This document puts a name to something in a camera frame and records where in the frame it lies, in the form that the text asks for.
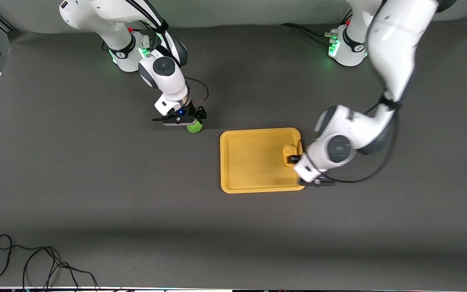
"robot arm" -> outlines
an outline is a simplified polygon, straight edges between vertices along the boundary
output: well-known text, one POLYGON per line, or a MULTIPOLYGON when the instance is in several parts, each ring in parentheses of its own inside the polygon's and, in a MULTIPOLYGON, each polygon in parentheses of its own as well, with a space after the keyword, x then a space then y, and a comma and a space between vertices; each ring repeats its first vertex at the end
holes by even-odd
POLYGON ((110 47, 113 59, 127 72, 139 70, 145 83, 163 94, 154 104, 166 125, 194 125, 202 122, 206 112, 194 109, 189 88, 180 67, 187 64, 187 48, 169 30, 167 22, 148 0, 66 0, 59 7, 61 16, 71 27, 98 33, 110 47), (124 23, 147 23, 161 40, 147 56, 138 48, 137 32, 128 32, 124 23), (183 117, 167 118, 173 113, 183 117))
POLYGON ((88 0, 88 2, 93 10, 107 21, 147 22, 161 39, 161 45, 155 49, 164 56, 174 58, 180 67, 187 64, 189 57, 187 48, 170 33, 167 22, 148 0, 88 0))
POLYGON ((148 0, 88 0, 88 2, 93 10, 107 21, 120 23, 143 21, 156 32, 161 44, 137 65, 145 83, 163 92, 154 107, 165 116, 189 106, 189 89, 180 70, 180 67, 187 64, 189 53, 187 48, 171 34, 167 22, 150 2, 148 0), (173 74, 168 74, 168 69, 161 68, 160 65, 166 65, 173 74))
POLYGON ((59 5, 59 12, 72 28, 93 31, 100 35, 121 70, 138 70, 138 62, 143 58, 142 50, 150 46, 148 37, 139 32, 130 33, 125 24, 100 18, 87 0, 64 0, 59 5))
POLYGON ((307 148, 294 169, 306 182, 347 164, 356 154, 379 151, 401 105, 401 96, 414 68, 417 43, 438 7, 436 0, 387 0, 368 30, 369 57, 386 88, 374 117, 343 105, 324 111, 315 131, 319 137, 307 148))

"green tennis ball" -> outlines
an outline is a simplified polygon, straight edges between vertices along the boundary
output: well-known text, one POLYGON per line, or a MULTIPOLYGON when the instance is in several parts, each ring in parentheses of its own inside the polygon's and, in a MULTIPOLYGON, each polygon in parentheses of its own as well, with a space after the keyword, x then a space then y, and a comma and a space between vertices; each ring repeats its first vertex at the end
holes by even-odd
POLYGON ((196 120, 196 124, 195 125, 189 125, 187 126, 187 130, 190 132, 190 133, 198 133, 201 129, 203 128, 203 124, 196 120))

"tray rim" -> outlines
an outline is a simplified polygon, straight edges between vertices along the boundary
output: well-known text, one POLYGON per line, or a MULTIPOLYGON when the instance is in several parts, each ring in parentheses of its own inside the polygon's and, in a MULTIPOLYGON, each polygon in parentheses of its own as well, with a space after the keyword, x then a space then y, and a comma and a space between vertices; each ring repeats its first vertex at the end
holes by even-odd
POLYGON ((304 189, 305 186, 303 185, 296 185, 293 187, 258 187, 258 188, 253 188, 253 189, 229 189, 228 187, 226 187, 226 178, 224 176, 224 173, 226 173, 226 153, 222 151, 226 136, 230 135, 232 132, 249 133, 249 132, 256 132, 256 131, 292 131, 298 135, 299 142, 300 140, 302 140, 302 135, 300 135, 300 132, 296 128, 293 128, 293 127, 224 131, 221 134, 221 137, 219 139, 219 153, 221 156, 221 189, 223 189, 223 191, 226 192, 227 194, 287 192, 287 191, 300 191, 304 189))

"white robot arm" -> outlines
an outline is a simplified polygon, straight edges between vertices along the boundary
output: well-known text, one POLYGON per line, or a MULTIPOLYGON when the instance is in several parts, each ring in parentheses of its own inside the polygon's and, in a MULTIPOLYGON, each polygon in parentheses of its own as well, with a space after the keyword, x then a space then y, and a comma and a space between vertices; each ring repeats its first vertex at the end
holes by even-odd
MULTIPOLYGON (((367 56, 367 31, 381 2, 382 0, 347 0, 351 6, 352 18, 347 21, 348 24, 341 24, 326 33, 326 37, 331 38, 329 57, 348 67, 363 61, 367 56)), ((440 0, 437 12, 446 10, 455 2, 456 0, 440 0)))
POLYGON ((71 27, 98 33, 122 70, 138 70, 147 85, 163 92, 154 104, 163 117, 153 120, 167 126, 201 126, 206 111, 193 107, 180 70, 187 64, 187 48, 170 33, 167 22, 148 0, 65 0, 59 11, 71 27), (147 55, 142 53, 144 36, 129 33, 124 25, 132 21, 148 24, 161 40, 147 55))
POLYGON ((109 47, 113 61, 121 70, 138 70, 138 62, 143 58, 142 53, 150 47, 147 36, 139 32, 130 33, 125 24, 102 19, 87 0, 64 0, 59 5, 59 12, 72 28, 93 31, 100 35, 109 47))
POLYGON ((383 148, 413 72, 417 44, 438 6, 436 0, 382 4, 367 35, 369 57, 386 87, 376 114, 370 117, 343 105, 324 111, 315 127, 319 137, 294 166, 303 181, 320 183, 326 171, 347 164, 356 151, 371 155, 383 148))

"gray backdrop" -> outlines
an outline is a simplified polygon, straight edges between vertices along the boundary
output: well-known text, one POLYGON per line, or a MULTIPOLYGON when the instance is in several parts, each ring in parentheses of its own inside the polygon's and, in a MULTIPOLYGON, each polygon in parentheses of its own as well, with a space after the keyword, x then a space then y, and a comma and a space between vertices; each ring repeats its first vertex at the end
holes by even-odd
MULTIPOLYGON (((57 247, 105 286, 467 291, 467 19, 433 22, 421 40, 380 175, 261 194, 222 192, 221 133, 295 127, 307 144, 326 108, 374 104, 378 78, 368 60, 337 65, 283 26, 174 33, 190 52, 183 72, 211 90, 195 135, 150 122, 159 91, 120 72, 97 35, 13 34, 0 78, 0 233, 57 247)), ((382 155, 332 175, 361 177, 382 155)), ((0 285, 20 285, 29 254, 13 254, 0 285)), ((48 266, 32 261, 32 284, 48 266)), ((66 273, 56 284, 72 285, 66 273)))
MULTIPOLYGON (((0 0, 0 14, 19 30, 76 32, 59 16, 61 0, 0 0)), ((349 10, 345 0, 151 0, 174 27, 200 28, 237 24, 333 24, 349 10)), ((467 0, 435 17, 467 17, 467 0)))

